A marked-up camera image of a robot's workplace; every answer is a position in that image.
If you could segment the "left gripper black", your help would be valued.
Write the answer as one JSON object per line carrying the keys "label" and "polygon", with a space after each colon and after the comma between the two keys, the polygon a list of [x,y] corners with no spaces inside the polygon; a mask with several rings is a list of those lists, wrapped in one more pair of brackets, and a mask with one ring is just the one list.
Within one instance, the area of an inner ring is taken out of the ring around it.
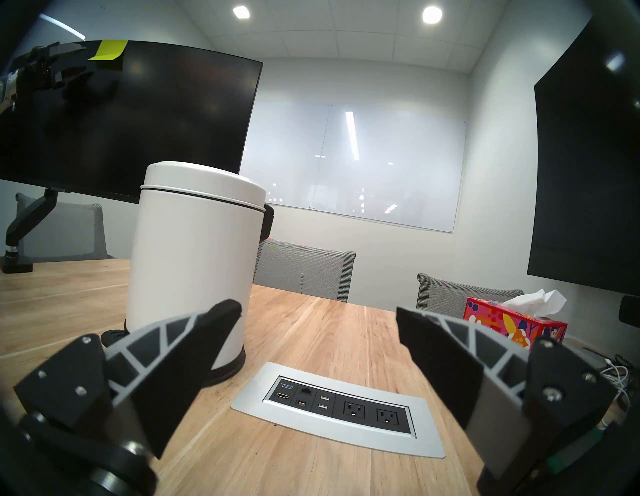
{"label": "left gripper black", "polygon": [[82,43],[52,43],[47,47],[34,47],[30,52],[15,58],[16,92],[33,93],[58,87],[58,83],[70,83],[76,78],[90,78],[94,70],[87,66],[69,66],[55,73],[52,64],[61,57],[86,50]]}

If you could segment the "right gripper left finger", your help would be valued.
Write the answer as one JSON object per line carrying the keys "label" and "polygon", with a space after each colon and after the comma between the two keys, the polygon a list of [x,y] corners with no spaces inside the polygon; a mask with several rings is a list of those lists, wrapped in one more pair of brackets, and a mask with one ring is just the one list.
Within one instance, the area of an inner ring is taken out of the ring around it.
{"label": "right gripper left finger", "polygon": [[109,347],[82,335],[25,375],[25,412],[84,439],[136,442],[160,458],[242,314],[226,299],[153,322]]}

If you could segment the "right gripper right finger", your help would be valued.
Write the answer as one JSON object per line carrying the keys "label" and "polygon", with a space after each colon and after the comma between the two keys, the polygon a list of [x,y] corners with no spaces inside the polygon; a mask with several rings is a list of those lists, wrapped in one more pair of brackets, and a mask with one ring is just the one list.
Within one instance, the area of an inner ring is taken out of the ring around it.
{"label": "right gripper right finger", "polygon": [[529,349],[482,324],[398,307],[400,343],[483,462],[479,493],[520,493],[563,468],[547,460],[597,429],[615,388],[542,335]]}

